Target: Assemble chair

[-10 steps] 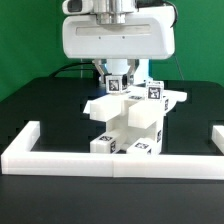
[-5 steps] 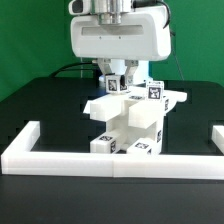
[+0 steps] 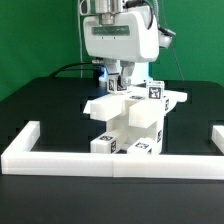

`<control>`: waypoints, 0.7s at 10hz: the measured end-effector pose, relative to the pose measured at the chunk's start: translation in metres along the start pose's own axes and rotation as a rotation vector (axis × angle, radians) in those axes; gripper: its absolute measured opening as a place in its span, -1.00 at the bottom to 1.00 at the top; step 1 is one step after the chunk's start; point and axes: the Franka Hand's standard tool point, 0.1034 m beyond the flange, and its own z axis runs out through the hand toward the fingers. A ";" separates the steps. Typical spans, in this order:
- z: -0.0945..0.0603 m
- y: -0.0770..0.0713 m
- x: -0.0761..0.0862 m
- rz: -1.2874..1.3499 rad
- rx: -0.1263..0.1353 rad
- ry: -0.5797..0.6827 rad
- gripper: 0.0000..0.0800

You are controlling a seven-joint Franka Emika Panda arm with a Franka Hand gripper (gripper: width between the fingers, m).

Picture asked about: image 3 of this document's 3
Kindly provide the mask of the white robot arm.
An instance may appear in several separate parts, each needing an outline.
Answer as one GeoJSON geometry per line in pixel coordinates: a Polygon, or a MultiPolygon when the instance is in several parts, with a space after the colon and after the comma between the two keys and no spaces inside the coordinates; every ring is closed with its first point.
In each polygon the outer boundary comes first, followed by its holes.
{"type": "Polygon", "coordinates": [[[107,91],[125,91],[136,63],[154,62],[176,33],[159,24],[158,1],[81,0],[88,54],[107,69],[107,91]]]}

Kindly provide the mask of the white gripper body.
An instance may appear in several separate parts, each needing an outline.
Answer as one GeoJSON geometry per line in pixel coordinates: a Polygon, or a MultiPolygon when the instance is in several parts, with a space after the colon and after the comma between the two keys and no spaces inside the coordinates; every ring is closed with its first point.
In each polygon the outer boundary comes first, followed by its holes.
{"type": "Polygon", "coordinates": [[[98,16],[83,21],[84,40],[88,54],[93,57],[129,62],[152,62],[159,55],[156,18],[149,29],[143,15],[137,11],[115,16],[114,25],[100,25],[98,16]]]}

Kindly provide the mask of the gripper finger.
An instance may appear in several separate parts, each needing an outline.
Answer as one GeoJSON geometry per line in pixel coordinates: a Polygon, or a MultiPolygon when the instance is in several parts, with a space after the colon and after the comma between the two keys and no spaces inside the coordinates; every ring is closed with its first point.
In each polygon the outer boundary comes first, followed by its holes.
{"type": "Polygon", "coordinates": [[[115,59],[105,59],[104,64],[109,76],[119,76],[121,72],[120,61],[115,59]]]}
{"type": "Polygon", "coordinates": [[[120,85],[127,88],[131,85],[131,77],[135,68],[134,62],[121,61],[120,85]]]}

